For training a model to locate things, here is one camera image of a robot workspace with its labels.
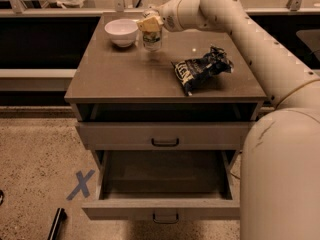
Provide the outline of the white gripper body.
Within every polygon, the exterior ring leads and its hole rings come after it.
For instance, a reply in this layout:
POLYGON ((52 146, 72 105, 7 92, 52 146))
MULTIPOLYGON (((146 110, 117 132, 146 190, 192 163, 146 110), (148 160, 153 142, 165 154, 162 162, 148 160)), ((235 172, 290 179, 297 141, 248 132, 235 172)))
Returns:
POLYGON ((170 32, 180 32, 182 30, 178 18, 179 3, 180 0, 170 0, 156 8, 163 22, 163 26, 170 32))

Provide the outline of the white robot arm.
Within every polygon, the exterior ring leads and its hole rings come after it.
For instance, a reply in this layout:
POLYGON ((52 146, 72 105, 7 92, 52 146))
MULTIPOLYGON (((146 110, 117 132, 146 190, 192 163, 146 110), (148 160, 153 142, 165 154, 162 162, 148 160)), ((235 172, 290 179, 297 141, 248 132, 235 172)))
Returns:
POLYGON ((320 77, 253 21, 239 0, 171 0, 142 31, 224 31, 273 111, 241 155, 240 239, 320 240, 320 77))

